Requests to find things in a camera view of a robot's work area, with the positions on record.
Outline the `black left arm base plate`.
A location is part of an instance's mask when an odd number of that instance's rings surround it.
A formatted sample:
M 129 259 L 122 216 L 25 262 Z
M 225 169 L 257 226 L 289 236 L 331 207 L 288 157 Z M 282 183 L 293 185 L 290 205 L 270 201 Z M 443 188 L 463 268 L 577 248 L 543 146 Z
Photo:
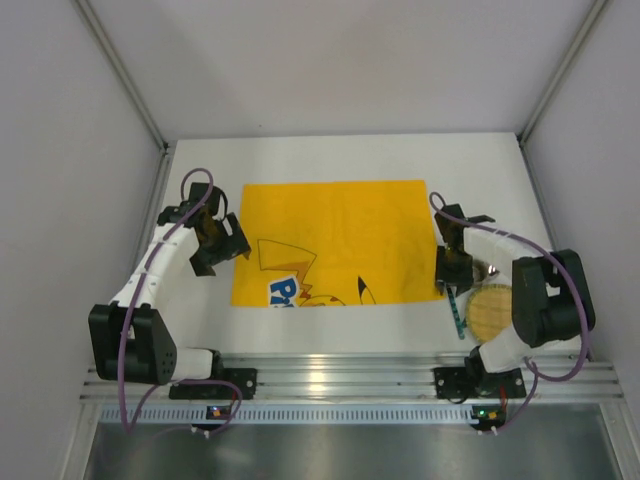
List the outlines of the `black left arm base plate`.
M 186 380 L 169 390 L 171 400 L 243 400 L 254 398 L 258 370 L 255 368 L 223 368 L 221 375 L 209 380 Z

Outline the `yellow printed cloth placemat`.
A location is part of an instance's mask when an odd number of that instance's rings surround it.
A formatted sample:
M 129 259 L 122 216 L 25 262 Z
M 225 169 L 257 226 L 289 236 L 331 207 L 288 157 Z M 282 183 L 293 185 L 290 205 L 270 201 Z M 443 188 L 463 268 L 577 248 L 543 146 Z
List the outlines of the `yellow printed cloth placemat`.
M 422 180 L 247 184 L 234 307 L 432 302 L 437 242 Z

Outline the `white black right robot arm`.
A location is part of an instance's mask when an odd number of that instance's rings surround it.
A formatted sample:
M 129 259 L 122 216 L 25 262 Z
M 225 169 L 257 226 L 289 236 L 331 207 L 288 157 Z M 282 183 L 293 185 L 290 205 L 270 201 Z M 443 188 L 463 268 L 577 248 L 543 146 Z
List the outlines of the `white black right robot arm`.
M 560 383 L 582 370 L 596 319 L 579 254 L 551 251 L 505 231 L 487 215 L 468 217 L 458 204 L 434 206 L 443 244 L 437 248 L 435 286 L 455 304 L 453 294 L 475 284 L 473 264 L 481 261 L 511 283 L 511 320 L 494 339 L 475 347 L 464 368 L 476 388 L 525 364 L 537 380 Z M 575 365 L 561 376 L 547 375 L 532 360 L 551 343 L 578 338 Z

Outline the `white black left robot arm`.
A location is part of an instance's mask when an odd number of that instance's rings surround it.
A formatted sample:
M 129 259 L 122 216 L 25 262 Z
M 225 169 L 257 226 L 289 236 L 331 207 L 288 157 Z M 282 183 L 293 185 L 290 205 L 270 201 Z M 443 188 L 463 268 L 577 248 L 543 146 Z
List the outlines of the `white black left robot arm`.
M 186 199 L 159 214 L 125 286 L 89 313 L 98 376 L 150 385 L 215 378 L 222 369 L 219 352 L 195 344 L 206 281 L 218 264 L 250 253 L 224 191 L 192 183 Z

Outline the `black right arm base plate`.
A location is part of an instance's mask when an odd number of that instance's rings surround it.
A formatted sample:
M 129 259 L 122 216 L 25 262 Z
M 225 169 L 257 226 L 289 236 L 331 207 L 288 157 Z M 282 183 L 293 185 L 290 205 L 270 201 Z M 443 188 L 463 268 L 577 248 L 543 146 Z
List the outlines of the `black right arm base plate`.
M 463 403 L 469 399 L 499 399 L 502 393 L 508 399 L 524 399 L 527 396 L 519 368 L 473 376 L 465 367 L 450 366 L 434 368 L 433 375 L 436 397 L 452 403 Z

